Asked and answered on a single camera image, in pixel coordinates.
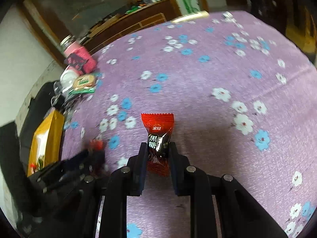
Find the yellow taped white box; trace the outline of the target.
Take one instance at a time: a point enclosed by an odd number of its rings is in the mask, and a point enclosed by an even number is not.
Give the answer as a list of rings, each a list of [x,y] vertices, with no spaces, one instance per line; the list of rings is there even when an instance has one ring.
[[[59,160],[64,116],[52,109],[33,134],[27,176]]]

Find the round biscuit green pack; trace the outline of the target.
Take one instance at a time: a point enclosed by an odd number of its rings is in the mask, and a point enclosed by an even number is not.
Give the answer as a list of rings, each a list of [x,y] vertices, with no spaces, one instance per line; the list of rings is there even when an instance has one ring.
[[[92,74],[85,74],[75,79],[69,94],[94,93],[97,78]]]

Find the pink sleeved glass bottle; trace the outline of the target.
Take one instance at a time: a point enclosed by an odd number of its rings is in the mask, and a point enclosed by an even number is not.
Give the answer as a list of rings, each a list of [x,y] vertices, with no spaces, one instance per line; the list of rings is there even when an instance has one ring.
[[[68,35],[61,42],[65,56],[64,63],[79,75],[90,74],[95,71],[97,61],[90,55],[74,36]]]

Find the purple floral tablecloth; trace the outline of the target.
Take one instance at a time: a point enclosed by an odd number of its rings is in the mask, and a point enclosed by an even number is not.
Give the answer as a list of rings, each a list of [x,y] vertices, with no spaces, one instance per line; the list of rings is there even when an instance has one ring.
[[[141,30],[94,58],[96,91],[76,105],[62,159],[102,140],[111,173],[146,141],[143,113],[172,113],[191,164],[231,174],[300,234],[316,210],[316,68],[292,42],[236,11]]]

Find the red black candy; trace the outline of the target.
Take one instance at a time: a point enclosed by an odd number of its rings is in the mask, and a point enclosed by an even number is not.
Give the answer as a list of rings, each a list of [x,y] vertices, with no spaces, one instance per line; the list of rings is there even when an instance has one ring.
[[[141,119],[148,132],[147,170],[162,177],[168,177],[169,143],[174,129],[172,113],[142,113]]]
[[[88,149],[90,151],[102,151],[104,149],[104,143],[102,140],[92,139],[89,142]]]

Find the eyeglasses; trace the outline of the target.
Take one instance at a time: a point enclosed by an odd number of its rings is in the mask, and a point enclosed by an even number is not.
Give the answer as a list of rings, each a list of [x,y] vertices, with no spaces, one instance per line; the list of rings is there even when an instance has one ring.
[[[66,100],[60,108],[61,113],[65,113],[68,109],[73,108],[77,103],[83,100],[83,95],[77,95]]]

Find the cream remote control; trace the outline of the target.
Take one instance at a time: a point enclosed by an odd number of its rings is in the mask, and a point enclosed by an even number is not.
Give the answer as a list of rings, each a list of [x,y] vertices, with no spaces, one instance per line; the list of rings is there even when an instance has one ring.
[[[180,22],[192,21],[194,19],[199,19],[199,18],[208,18],[209,15],[210,14],[207,11],[198,11],[195,13],[191,13],[191,14],[187,14],[187,15],[183,15],[181,17],[175,18],[171,21],[171,23],[177,24]]]

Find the white round lidded container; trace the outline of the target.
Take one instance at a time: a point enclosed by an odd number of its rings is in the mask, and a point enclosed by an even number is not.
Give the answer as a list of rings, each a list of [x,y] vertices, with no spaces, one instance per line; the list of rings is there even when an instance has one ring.
[[[75,79],[79,77],[79,74],[72,67],[67,67],[60,77],[60,83],[63,89],[69,89],[73,86]]]

